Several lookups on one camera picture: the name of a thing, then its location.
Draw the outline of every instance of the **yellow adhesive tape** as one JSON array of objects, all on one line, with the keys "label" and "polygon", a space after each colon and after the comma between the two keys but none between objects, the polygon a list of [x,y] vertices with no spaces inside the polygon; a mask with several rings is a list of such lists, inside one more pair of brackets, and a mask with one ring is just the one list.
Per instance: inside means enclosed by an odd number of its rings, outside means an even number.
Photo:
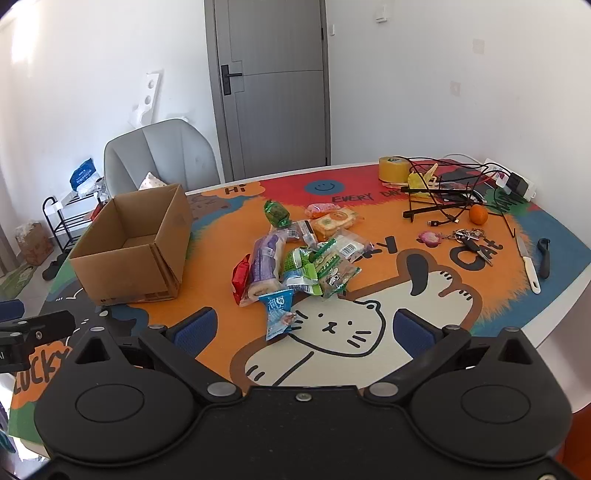
[{"label": "yellow adhesive tape", "polygon": [[382,157],[379,159],[378,177],[388,183],[406,183],[410,173],[410,162],[402,157]]}]

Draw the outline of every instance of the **door frame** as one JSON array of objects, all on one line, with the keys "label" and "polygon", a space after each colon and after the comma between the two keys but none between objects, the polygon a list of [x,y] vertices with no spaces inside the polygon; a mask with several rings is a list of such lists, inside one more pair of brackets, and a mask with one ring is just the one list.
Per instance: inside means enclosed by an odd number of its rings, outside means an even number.
[{"label": "door frame", "polygon": [[[212,87],[213,114],[216,121],[217,140],[222,156],[223,174],[226,182],[240,180],[235,178],[230,143],[226,129],[226,117],[223,108],[222,82],[220,79],[219,58],[217,54],[217,32],[215,16],[215,0],[204,0],[205,35],[207,40],[207,62],[209,63],[209,80]],[[326,165],[331,165],[330,158],[330,89],[329,89],[329,45],[326,27],[326,0],[320,3],[320,22],[322,28],[322,63],[324,70],[324,137],[326,139]]]}]

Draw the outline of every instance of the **cardboard box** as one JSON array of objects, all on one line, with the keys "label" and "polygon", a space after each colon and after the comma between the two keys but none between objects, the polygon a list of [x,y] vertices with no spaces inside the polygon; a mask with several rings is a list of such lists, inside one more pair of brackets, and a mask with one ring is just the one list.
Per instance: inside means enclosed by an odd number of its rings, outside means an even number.
[{"label": "cardboard box", "polygon": [[25,262],[29,265],[41,265],[53,252],[53,243],[51,243],[39,222],[29,225],[31,225],[31,228],[27,233],[16,235],[15,238]]},{"label": "cardboard box", "polygon": [[192,223],[180,185],[115,196],[70,254],[98,305],[177,297]]}]

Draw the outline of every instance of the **door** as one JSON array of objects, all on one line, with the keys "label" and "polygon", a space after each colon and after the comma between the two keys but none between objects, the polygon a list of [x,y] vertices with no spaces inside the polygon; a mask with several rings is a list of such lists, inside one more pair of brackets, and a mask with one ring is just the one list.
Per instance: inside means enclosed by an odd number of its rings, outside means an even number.
[{"label": "door", "polygon": [[235,180],[327,164],[320,0],[215,0]]}]

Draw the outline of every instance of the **black peeler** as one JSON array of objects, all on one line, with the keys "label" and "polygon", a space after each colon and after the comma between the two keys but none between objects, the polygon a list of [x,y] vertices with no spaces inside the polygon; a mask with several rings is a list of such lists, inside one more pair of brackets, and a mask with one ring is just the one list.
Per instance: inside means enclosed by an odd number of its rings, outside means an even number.
[{"label": "black peeler", "polygon": [[538,275],[540,278],[546,279],[550,276],[550,240],[540,238],[538,240],[538,250],[542,252],[542,263]]}]

